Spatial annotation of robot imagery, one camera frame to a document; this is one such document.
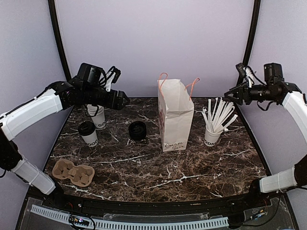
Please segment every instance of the cardboard cup holder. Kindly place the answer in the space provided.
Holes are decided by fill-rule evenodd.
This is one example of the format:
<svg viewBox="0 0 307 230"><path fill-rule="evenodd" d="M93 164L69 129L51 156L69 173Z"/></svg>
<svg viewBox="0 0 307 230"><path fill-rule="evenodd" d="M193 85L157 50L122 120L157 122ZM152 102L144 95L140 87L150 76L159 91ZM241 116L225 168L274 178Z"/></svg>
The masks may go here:
<svg viewBox="0 0 307 230"><path fill-rule="evenodd" d="M75 166L73 162L65 159L57 161L52 175L60 180L70 179L71 183L79 187L88 186L94 177L95 169L87 165Z"/></svg>

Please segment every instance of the brown marble countertop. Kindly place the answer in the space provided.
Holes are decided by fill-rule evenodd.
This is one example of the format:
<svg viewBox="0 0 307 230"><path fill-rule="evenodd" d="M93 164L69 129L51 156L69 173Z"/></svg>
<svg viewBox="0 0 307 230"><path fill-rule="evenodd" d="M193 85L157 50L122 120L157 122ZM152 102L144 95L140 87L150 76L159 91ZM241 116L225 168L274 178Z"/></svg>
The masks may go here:
<svg viewBox="0 0 307 230"><path fill-rule="evenodd" d="M58 180L65 193L96 199L135 202L174 202L233 196L248 192L252 180L265 175L261 160L242 121L221 135L217 145L204 144L201 114L208 99L193 98L194 118L186 150L162 152L157 98L132 99L121 111L105 109L106 127L97 130L98 145L88 147L77 132L85 109L74 108L47 162L45 173L59 159L94 167L92 183L76 187ZM147 125L147 138L133 141L128 126Z"/></svg>

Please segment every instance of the bag handle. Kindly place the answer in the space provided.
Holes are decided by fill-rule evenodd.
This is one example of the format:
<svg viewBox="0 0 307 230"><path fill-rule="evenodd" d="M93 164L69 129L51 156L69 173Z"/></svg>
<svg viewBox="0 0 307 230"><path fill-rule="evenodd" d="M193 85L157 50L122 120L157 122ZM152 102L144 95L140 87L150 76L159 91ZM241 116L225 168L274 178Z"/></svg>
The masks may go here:
<svg viewBox="0 0 307 230"><path fill-rule="evenodd" d="M190 92L190 100L191 100L191 97L192 97L194 85L195 85L197 82L199 82L199 81L200 81L200 78L195 79L193 83L187 85L187 86L185 87L185 89L184 89L184 90L186 90L190 85L192 85L192 87L191 87L191 92Z"/></svg>
<svg viewBox="0 0 307 230"><path fill-rule="evenodd" d="M160 80L161 80L163 74L165 74L166 77L165 77L165 79L163 80L162 84L160 85ZM160 74L158 87L159 87L160 93L162 94L163 98L164 98L164 95L163 95L163 93L162 93L162 89L161 89L161 88L162 88L162 85L163 85L163 83L165 82L165 80L166 80L167 78L168 78L168 74L167 74L167 73L161 73L161 74Z"/></svg>

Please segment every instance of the vent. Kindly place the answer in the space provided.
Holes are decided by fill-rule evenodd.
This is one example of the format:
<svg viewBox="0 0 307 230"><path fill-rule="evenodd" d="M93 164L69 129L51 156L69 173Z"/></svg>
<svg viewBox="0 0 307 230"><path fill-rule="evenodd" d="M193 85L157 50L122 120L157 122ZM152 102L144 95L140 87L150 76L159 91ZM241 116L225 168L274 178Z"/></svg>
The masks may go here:
<svg viewBox="0 0 307 230"><path fill-rule="evenodd" d="M57 222L69 224L69 213L55 211L47 207L41 207L37 205L32 205L31 212ZM93 220L96 224L97 230L206 230L229 226L227 217L193 222L165 224L113 222L95 218L93 218ZM87 229L93 229L93 223L90 220L88 221L90 224Z"/></svg>

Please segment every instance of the white wall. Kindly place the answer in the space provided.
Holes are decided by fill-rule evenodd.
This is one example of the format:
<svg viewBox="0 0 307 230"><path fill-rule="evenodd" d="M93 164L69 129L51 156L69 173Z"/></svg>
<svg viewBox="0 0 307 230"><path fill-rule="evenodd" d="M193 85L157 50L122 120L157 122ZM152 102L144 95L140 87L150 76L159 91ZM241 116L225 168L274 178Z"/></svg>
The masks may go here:
<svg viewBox="0 0 307 230"><path fill-rule="evenodd" d="M38 95L51 82L65 80L47 1L1 0L0 34L0 113ZM40 169L66 116L48 117L15 139L20 152ZM27 188L11 172L0 179L0 229L15 229Z"/></svg>
<svg viewBox="0 0 307 230"><path fill-rule="evenodd" d="M253 0L58 0L62 39L72 75L81 62L122 71L114 89L157 96L161 72L194 96L222 96L236 83Z"/></svg>
<svg viewBox="0 0 307 230"><path fill-rule="evenodd" d="M307 1L262 1L249 65L264 79L263 65L280 63L286 81L307 92ZM307 146L291 116L281 106L267 112L256 103L242 107L272 173L285 170L307 154ZM296 189L289 197L300 229L307 226L307 192Z"/></svg>

